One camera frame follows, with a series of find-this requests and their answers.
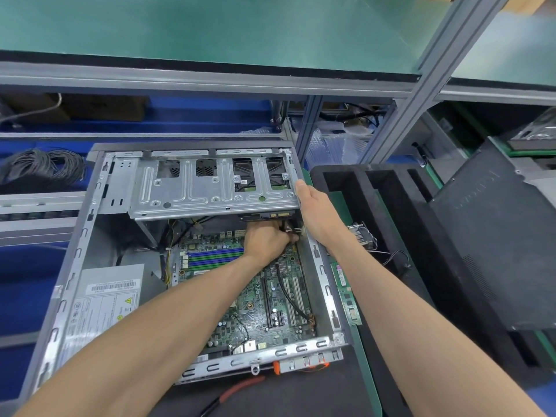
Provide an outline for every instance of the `barcode sticker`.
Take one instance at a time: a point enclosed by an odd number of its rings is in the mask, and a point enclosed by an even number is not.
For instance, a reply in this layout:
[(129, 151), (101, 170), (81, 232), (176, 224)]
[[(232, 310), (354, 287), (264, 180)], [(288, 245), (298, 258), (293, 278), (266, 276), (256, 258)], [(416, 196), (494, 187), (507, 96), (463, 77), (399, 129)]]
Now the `barcode sticker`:
[(104, 294), (106, 292), (136, 290), (141, 285), (141, 280), (127, 280), (114, 282), (101, 282), (100, 284), (89, 284), (85, 295)]
[(193, 363), (200, 363), (202, 361), (207, 361), (209, 359), (208, 357), (209, 357), (208, 354), (200, 355), (199, 357), (193, 360)]
[(338, 271), (338, 278), (340, 278), (340, 283), (343, 287), (347, 285), (346, 277), (344, 276), (344, 271), (340, 267), (340, 265), (336, 265), (336, 270)]

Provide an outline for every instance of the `blue ram slot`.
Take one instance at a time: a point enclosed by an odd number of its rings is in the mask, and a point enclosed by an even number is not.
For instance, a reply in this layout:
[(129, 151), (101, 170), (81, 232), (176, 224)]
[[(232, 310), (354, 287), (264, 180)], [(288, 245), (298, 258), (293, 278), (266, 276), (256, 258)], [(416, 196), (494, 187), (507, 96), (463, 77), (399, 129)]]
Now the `blue ram slot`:
[(198, 262), (190, 263), (189, 267), (194, 268), (195, 266), (226, 264), (226, 263), (231, 262), (232, 260), (235, 260), (235, 259), (237, 259), (237, 257), (223, 257), (221, 259), (199, 260)]
[(206, 252), (188, 253), (189, 257), (201, 257), (201, 256), (211, 256), (211, 255), (221, 255), (223, 253), (243, 253), (244, 248), (220, 248), (218, 250), (209, 250)]

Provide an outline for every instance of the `warning label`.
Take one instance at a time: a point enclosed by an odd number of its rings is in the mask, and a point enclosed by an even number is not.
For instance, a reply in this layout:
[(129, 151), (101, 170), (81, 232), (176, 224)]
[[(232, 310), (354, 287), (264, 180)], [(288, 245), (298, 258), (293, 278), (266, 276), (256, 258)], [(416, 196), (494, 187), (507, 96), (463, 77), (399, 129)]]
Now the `warning label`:
[(129, 315), (138, 304), (138, 290), (75, 299), (58, 366), (62, 366), (77, 351)]

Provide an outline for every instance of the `green circuit board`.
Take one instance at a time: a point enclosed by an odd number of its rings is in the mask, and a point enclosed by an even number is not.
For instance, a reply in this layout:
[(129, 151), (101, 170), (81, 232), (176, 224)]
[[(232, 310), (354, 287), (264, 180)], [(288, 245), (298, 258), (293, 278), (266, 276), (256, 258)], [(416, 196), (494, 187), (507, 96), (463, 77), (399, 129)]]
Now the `green circuit board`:
[(332, 267), (332, 273), (334, 274), (334, 280), (336, 280), (336, 286), (340, 293), (340, 300), (344, 306), (348, 324), (350, 326), (361, 325), (361, 316), (359, 315), (355, 297), (351, 292), (351, 287), (344, 275), (344, 271), (340, 265), (338, 265), (338, 262), (330, 262), (330, 266)]
[[(245, 231), (228, 231), (184, 240), (179, 282), (239, 257), (243, 253), (244, 234)], [(227, 346), (238, 354), (316, 336), (311, 322), (300, 316), (285, 298), (279, 273), (287, 295), (306, 315), (311, 314), (297, 248), (289, 245), (243, 289), (211, 334), (205, 353)]]

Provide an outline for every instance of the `forearm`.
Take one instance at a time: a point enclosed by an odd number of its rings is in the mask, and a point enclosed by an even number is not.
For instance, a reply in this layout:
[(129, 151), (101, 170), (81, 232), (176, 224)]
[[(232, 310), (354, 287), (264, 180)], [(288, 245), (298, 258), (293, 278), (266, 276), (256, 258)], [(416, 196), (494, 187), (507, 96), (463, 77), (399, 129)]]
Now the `forearm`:
[(358, 245), (348, 231), (329, 246), (415, 415), (544, 415), (463, 333)]
[(83, 348), (18, 417), (146, 415), (261, 268), (242, 256), (157, 296)]

